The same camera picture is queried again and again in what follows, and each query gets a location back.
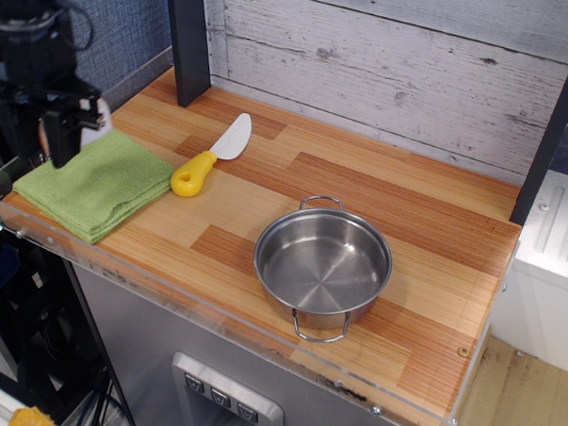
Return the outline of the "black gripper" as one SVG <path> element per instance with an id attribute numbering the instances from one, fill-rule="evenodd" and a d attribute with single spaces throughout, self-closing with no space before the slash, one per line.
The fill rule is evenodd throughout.
<path id="1" fill-rule="evenodd" d="M 0 18 L 0 89 L 69 106 L 80 99 L 97 101 L 101 92 L 76 76 L 80 49 L 68 17 Z M 56 168 L 80 152 L 83 119 L 80 109 L 45 112 L 43 128 Z M 29 158 L 37 152 L 38 121 L 20 107 L 0 104 L 0 130 L 16 156 Z"/>

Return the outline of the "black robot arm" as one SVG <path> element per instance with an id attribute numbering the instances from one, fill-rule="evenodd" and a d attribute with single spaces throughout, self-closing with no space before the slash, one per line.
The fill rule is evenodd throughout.
<path id="1" fill-rule="evenodd" d="M 104 122 L 102 93 L 77 75 L 67 0 L 0 0 L 0 130 L 10 149 L 43 151 L 58 169 L 79 152 L 82 132 Z"/>

